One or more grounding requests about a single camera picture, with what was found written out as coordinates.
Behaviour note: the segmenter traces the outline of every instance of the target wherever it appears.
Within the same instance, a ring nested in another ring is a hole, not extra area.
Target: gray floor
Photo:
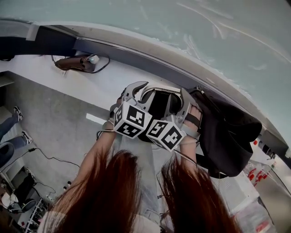
[[[284,185],[273,171],[269,173],[282,187]],[[278,233],[291,233],[291,198],[267,177],[256,185],[256,190],[268,209]]]
[[[86,114],[108,119],[108,111],[23,77],[14,76],[12,79],[15,83],[7,86],[5,107],[11,112],[15,105],[21,108],[24,120],[20,124],[33,137],[35,145],[47,157],[58,157],[80,165],[102,126],[86,119]],[[28,145],[18,153],[26,152],[30,147]],[[39,151],[28,153],[23,159],[35,177],[53,187],[57,194],[63,192],[63,186],[72,181],[78,171],[75,165],[47,160]],[[36,188],[44,196],[51,191],[40,184]]]

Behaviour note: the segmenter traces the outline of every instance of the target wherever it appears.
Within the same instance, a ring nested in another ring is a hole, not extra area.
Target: brown hair
[[[161,173],[161,189],[175,233],[240,232],[204,170],[190,171],[175,157]]]
[[[109,161],[104,155],[96,158],[86,179],[56,202],[52,211],[66,216],[56,222],[50,214],[47,232],[132,232],[140,203],[137,158],[126,151]]]
[[[50,212],[45,232],[132,232],[140,204],[137,158],[126,151],[111,159],[97,157],[85,180],[56,202],[52,211],[65,217],[56,218]],[[240,232],[207,173],[189,171],[177,158],[164,165],[161,173],[175,233]]]

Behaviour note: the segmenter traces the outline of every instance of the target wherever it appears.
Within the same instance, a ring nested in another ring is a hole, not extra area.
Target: fiducial marker cube
[[[125,101],[114,113],[114,131],[132,139],[146,130],[152,118],[148,112]]]
[[[147,137],[157,146],[172,152],[186,136],[173,122],[153,120]]]

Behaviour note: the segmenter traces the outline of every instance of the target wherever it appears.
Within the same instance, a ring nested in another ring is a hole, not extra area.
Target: black cable
[[[103,133],[103,132],[114,132],[113,130],[100,130],[100,131],[98,131],[97,132],[97,139],[96,139],[96,141],[100,138],[100,135],[101,135],[101,133]]]
[[[54,56],[52,56],[52,55],[51,55],[51,60],[52,60],[53,63],[55,64]]]
[[[88,56],[88,57],[91,58],[91,57],[93,57],[93,56],[95,56],[95,55],[106,57],[106,58],[108,59],[108,62],[107,62],[104,66],[102,66],[100,69],[98,69],[98,70],[96,70],[96,71],[93,71],[93,72],[87,72],[87,71],[83,71],[83,70],[79,70],[79,69],[77,69],[77,71],[84,72],[84,73],[88,73],[88,74],[96,74],[96,73],[100,72],[101,70],[105,69],[105,68],[109,65],[111,59],[110,59],[110,57],[109,57],[107,54],[103,54],[103,53],[94,53],[94,54],[92,54],[92,55],[90,55],[90,56]],[[53,63],[55,64],[55,60],[54,60],[54,57],[53,57],[52,55],[51,55],[51,60],[52,60]]]
[[[73,163],[73,162],[70,162],[70,161],[66,161],[66,160],[61,160],[61,159],[59,159],[59,158],[56,158],[56,157],[51,157],[51,158],[48,158],[43,152],[42,152],[42,150],[41,149],[39,149],[38,147],[37,148],[32,148],[32,149],[29,149],[28,151],[29,152],[32,152],[32,151],[35,151],[36,149],[38,149],[48,160],[50,160],[50,159],[55,159],[55,160],[58,160],[58,161],[60,161],[60,162],[67,162],[67,163],[71,163],[71,164],[74,164],[74,165],[76,165],[78,168],[80,168],[80,166],[79,165],[77,165],[77,164],[75,164],[75,163]]]
[[[42,182],[36,182],[36,183],[34,183],[34,186],[37,184],[42,184],[43,186],[50,187],[52,190],[54,190],[51,186],[45,185]]]
[[[21,158],[22,156],[24,156],[25,154],[27,154],[28,152],[30,152],[29,150],[27,152],[25,152],[23,155],[21,155],[20,157],[18,157],[17,159]],[[0,173],[2,173],[7,167],[9,167],[12,163],[8,164],[4,169],[2,169],[2,171],[0,171]]]
[[[95,55],[100,55],[100,56],[106,57],[108,59],[108,62],[103,67],[101,67],[100,69],[98,69],[98,70],[96,70],[94,72],[86,72],[86,71],[82,71],[82,72],[89,73],[89,74],[95,74],[95,73],[98,73],[101,70],[105,69],[105,67],[109,65],[111,60],[110,60],[110,57],[107,54],[95,53],[95,54],[92,54],[90,56],[93,57]]]
[[[184,159],[186,159],[186,160],[192,162],[193,164],[195,164],[196,167],[197,167],[197,163],[196,163],[193,159],[191,159],[189,156],[187,156],[187,155],[181,153],[181,152],[178,151],[178,150],[174,150],[174,151],[175,151],[177,154],[179,154],[181,157],[183,157]]]
[[[0,173],[2,173],[7,167],[9,167],[12,163],[14,163],[17,159],[19,159],[19,158],[21,158],[21,157],[23,157],[25,154],[27,154],[28,152],[33,152],[33,151],[35,151],[36,149],[39,149],[39,148],[32,148],[32,149],[29,149],[27,152],[25,152],[23,155],[21,155],[21,156],[19,156],[18,158],[16,158],[13,162],[11,162],[10,164],[8,164],[4,169],[2,169],[2,171],[0,171]],[[59,159],[59,158],[56,158],[56,157],[51,157],[51,158],[48,158],[43,152],[42,152],[42,150],[40,150],[40,152],[48,159],[48,160],[50,160],[50,159],[55,159],[55,160],[58,160],[58,161],[60,161],[60,162],[67,162],[67,163],[71,163],[71,164],[73,164],[73,165],[75,165],[75,166],[77,166],[78,168],[80,168],[80,166],[79,165],[77,165],[77,164],[75,164],[75,163],[73,163],[73,162],[70,162],[70,161],[66,161],[66,160],[61,160],[61,159]]]

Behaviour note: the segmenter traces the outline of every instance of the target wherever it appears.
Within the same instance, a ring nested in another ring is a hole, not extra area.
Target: black backpack
[[[253,154],[250,142],[259,136],[262,124],[210,90],[196,87],[189,93],[203,111],[199,143],[204,156],[197,154],[197,163],[211,177],[237,176]]]

